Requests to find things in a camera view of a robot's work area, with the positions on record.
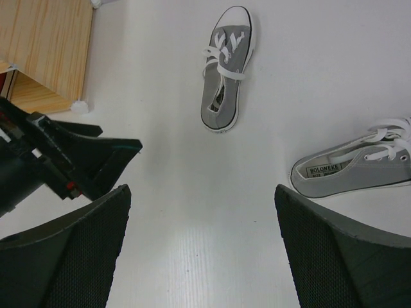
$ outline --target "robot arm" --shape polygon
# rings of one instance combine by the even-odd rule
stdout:
[[[52,121],[0,98],[0,217],[46,184],[62,199],[107,194],[143,148],[139,140],[98,138],[99,126]]]

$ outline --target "shoe label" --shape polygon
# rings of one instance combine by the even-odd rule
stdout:
[[[307,176],[308,178],[320,178],[322,176],[333,175],[342,170],[342,164],[328,164],[308,167]]]

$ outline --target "white floor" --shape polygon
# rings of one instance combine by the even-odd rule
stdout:
[[[200,120],[201,51],[220,14],[245,5],[258,44],[240,118],[215,135]],[[141,139],[121,177],[133,192],[107,307],[298,307],[273,193],[292,164],[411,116],[411,2],[120,0],[95,13],[87,115],[104,136]],[[411,236],[411,187],[321,204]],[[1,220],[0,235],[87,203],[42,187]]]

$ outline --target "wooden shelf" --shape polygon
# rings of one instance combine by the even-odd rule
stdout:
[[[10,101],[26,112],[43,114],[68,110],[72,103],[23,73],[17,75]]]
[[[91,21],[89,0],[0,0],[0,59],[75,101],[83,91]],[[29,86],[38,88],[34,83]]]
[[[0,74],[5,72],[10,67],[10,64],[6,61],[0,60]]]

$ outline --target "gray sneaker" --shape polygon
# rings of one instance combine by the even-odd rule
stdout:
[[[410,185],[411,118],[376,123],[374,132],[298,161],[290,182],[309,198]]]
[[[203,54],[204,91],[201,118],[215,133],[231,129],[238,118],[238,92],[256,46],[252,17],[244,7],[233,6],[220,17]]]

